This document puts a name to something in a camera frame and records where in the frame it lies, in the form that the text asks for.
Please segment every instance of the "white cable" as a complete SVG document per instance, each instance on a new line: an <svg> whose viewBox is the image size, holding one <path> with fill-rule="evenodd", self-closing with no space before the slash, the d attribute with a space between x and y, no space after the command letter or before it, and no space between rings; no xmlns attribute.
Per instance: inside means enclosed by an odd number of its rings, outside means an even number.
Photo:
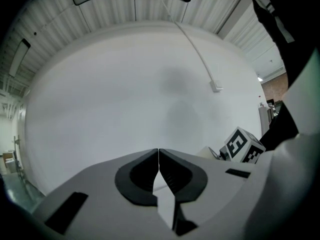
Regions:
<svg viewBox="0 0 320 240"><path fill-rule="evenodd" d="M198 48L196 47L196 45L194 44L194 42L192 42L192 40L191 40L190 37L187 35L187 33L183 30L183 28L180 27L180 26L178 25L178 23L175 22L174 18L171 16L171 13L170 13L168 7L166 6L164 0L161 0L161 2L162 2L162 4L163 4L164 8L166 9L166 12L168 13L168 15L169 15L170 19L172 20L172 22L181 30L181 32L185 35L185 37L186 37L186 38L189 40L189 42L192 44L192 46L193 46L193 48L195 49L195 51L198 53L198 55L199 55L199 57L200 57L203 65L204 65L206 71L208 72L208 75L209 75L210 79L214 82L214 78L213 78L213 76L212 76L212 74L211 74L211 72L210 72L210 69L209 69L209 67L208 67L205 59L204 59L204 58L202 57L202 55L200 54L200 51L198 50Z"/></svg>

